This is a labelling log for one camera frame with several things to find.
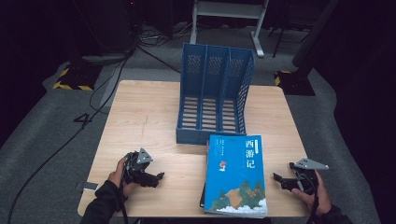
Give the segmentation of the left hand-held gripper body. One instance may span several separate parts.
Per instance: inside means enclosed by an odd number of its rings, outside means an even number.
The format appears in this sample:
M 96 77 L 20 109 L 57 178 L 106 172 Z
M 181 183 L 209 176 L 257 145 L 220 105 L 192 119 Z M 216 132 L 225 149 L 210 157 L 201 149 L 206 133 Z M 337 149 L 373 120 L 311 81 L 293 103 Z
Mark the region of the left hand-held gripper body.
M 153 159 L 143 148 L 140 148 L 139 151 L 129 152 L 126 155 L 122 180 L 126 184 L 134 182 L 141 186 L 144 180 L 157 179 L 156 175 L 151 175 L 146 172 L 146 168 L 152 161 Z

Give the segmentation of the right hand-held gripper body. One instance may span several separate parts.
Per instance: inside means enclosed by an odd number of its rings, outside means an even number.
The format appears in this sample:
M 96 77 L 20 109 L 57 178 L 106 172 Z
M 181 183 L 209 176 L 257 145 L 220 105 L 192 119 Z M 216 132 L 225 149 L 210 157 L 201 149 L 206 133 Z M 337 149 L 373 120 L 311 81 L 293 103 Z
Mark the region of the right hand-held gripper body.
M 316 170 L 328 170 L 329 166 L 308 158 L 302 158 L 297 162 L 291 162 L 290 168 L 297 177 L 297 188 L 304 193 L 313 194 L 318 187 Z

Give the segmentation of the blue plastic file rack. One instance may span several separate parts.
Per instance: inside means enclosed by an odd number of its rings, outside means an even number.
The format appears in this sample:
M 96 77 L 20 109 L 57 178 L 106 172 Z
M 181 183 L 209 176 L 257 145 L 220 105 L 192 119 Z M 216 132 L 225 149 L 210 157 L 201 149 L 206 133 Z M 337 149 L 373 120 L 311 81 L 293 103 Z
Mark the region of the blue plastic file rack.
M 185 44 L 176 137 L 204 145 L 212 134 L 245 135 L 245 105 L 254 68 L 250 49 Z

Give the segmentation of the person's left hand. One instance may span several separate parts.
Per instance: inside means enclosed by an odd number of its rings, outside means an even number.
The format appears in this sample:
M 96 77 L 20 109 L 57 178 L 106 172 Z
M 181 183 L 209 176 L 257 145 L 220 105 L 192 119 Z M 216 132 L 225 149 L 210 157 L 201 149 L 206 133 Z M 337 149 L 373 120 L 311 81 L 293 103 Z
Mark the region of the person's left hand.
M 108 181 L 111 181 L 114 183 L 117 187 L 121 184 L 121 178 L 123 177 L 123 167 L 125 163 L 126 158 L 122 157 L 117 164 L 116 170 L 112 173 L 109 174 L 108 176 Z M 136 187 L 136 183 L 132 182 L 130 184 L 125 184 L 123 183 L 123 195 L 125 197 L 128 197 Z

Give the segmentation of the person's right hand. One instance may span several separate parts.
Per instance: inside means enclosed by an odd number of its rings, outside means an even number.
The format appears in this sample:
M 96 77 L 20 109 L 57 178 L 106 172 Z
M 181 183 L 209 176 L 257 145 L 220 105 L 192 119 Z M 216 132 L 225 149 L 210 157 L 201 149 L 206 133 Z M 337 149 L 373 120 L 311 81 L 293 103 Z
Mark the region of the person's right hand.
M 293 189 L 291 192 L 304 202 L 310 211 L 316 210 L 316 216 L 320 216 L 330 211 L 332 201 L 321 175 L 319 172 L 316 172 L 316 175 L 318 178 L 318 196 L 306 194 L 299 189 Z

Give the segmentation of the grey tape piece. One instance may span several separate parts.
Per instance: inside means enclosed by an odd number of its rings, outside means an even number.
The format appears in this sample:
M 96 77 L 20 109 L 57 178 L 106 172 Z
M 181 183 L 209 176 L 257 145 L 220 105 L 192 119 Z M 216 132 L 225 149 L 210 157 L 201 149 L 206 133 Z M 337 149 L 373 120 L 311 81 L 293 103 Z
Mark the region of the grey tape piece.
M 77 182 L 76 189 L 78 190 L 93 190 L 96 191 L 98 185 L 96 183 L 91 182 Z

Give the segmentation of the black yellow striped base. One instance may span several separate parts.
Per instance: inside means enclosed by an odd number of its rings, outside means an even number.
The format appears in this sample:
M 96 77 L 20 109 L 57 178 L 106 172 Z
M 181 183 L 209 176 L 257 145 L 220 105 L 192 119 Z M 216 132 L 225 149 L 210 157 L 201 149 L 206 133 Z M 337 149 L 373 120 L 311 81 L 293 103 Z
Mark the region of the black yellow striped base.
M 54 89 L 93 91 L 102 66 L 68 64 L 53 85 Z
M 315 96 L 315 92 L 307 76 L 291 71 L 276 71 L 275 84 L 285 95 Z

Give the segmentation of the black tripod stand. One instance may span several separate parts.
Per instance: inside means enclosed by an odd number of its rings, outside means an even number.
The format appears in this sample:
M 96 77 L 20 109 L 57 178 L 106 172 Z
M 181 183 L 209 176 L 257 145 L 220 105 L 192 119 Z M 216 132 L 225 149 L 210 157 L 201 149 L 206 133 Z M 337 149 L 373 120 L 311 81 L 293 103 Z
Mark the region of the black tripod stand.
M 310 21 L 309 19 L 287 19 L 283 18 L 280 20 L 280 22 L 277 24 L 277 27 L 273 27 L 269 36 L 272 35 L 272 33 L 279 29 L 280 33 L 276 41 L 276 46 L 273 52 L 273 57 L 276 56 L 280 42 L 283 39 L 283 35 L 286 31 L 298 31 L 298 32 L 306 32 L 309 33 L 314 26 L 314 22 Z

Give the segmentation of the dark slanted pole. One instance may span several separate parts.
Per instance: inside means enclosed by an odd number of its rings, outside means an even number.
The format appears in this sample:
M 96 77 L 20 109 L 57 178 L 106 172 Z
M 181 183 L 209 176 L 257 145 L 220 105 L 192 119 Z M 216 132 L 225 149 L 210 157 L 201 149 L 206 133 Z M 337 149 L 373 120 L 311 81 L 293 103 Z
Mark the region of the dark slanted pole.
M 309 32 L 306 40 L 300 46 L 299 50 L 292 59 L 292 64 L 297 68 L 303 68 L 313 61 L 316 54 L 316 44 L 319 36 L 327 24 L 330 16 L 336 8 L 339 0 L 330 0 L 330 3 L 321 12 L 318 21 L 313 29 Z

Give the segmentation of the large dark box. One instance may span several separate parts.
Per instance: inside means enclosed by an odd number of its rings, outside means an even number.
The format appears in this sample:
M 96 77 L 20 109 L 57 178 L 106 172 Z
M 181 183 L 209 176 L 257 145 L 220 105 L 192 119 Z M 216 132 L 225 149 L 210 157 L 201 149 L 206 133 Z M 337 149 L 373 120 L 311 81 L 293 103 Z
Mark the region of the large dark box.
M 130 52 L 135 47 L 131 10 L 126 0 L 71 0 L 106 52 Z

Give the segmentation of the white metal stand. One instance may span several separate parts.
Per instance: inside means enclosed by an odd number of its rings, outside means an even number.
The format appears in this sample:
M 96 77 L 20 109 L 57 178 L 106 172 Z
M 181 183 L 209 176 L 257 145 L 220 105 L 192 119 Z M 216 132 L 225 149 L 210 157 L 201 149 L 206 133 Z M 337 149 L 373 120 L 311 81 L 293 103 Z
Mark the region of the white metal stand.
M 252 19 L 256 20 L 256 28 L 250 32 L 253 45 L 259 58 L 264 56 L 259 40 L 262 23 L 267 9 L 268 0 L 260 5 L 246 5 L 236 3 L 221 3 L 194 0 L 192 8 L 192 28 L 190 43 L 195 44 L 197 39 L 197 21 L 199 16 Z

